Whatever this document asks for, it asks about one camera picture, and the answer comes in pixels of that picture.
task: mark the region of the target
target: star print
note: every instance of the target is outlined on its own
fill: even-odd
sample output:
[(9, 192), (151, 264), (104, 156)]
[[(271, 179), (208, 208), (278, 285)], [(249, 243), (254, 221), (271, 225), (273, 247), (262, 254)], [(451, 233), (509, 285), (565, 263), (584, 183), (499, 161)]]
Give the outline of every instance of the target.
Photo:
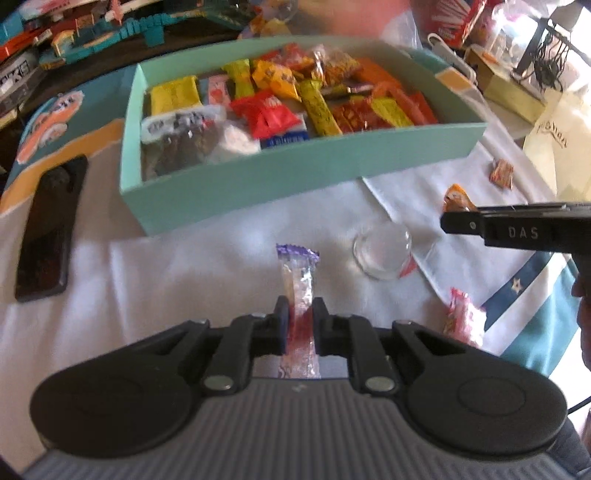
[(521, 286), (521, 280), (519, 278), (513, 279), (513, 286), (511, 287), (511, 290), (513, 290), (515, 293), (517, 293), (517, 295), (519, 295), (521, 293), (521, 290), (523, 290), (523, 287)]

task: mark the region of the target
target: black cable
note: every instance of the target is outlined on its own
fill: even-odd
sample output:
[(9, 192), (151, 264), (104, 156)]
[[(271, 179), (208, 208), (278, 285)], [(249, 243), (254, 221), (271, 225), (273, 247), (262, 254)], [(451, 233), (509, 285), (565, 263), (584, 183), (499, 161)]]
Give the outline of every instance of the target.
[(569, 415), (577, 410), (580, 410), (585, 405), (589, 405), (590, 403), (591, 403), (591, 397), (585, 398), (582, 402), (579, 402), (574, 407), (570, 407), (568, 409)]

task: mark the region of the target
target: paper bag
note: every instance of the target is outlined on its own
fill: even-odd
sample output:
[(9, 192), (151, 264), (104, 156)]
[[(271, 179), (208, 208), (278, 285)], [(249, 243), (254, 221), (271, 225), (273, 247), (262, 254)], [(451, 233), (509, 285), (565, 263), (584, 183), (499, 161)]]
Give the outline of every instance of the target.
[(523, 150), (560, 200), (591, 201), (591, 105), (570, 92), (546, 99)]

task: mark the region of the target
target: smartphone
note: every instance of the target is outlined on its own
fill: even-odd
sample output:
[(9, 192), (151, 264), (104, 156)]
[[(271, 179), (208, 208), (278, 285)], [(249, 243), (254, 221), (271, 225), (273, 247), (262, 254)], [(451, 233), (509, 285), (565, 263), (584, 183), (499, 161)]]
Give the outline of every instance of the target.
[(87, 158), (80, 156), (41, 176), (22, 238), (17, 301), (38, 300), (66, 289), (72, 232), (87, 168)]

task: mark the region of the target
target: pink candy wrapper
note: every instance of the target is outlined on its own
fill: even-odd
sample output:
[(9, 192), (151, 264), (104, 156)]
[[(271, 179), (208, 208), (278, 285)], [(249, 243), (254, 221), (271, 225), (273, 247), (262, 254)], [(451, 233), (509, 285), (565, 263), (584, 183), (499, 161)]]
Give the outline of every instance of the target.
[(277, 245), (285, 295), (290, 302), (290, 324), (285, 355), (279, 364), (280, 378), (320, 378), (314, 349), (312, 298), (317, 252), (295, 245)]
[(485, 323), (486, 312), (477, 308), (466, 293), (452, 288), (452, 301), (443, 333), (460, 342), (482, 348)]

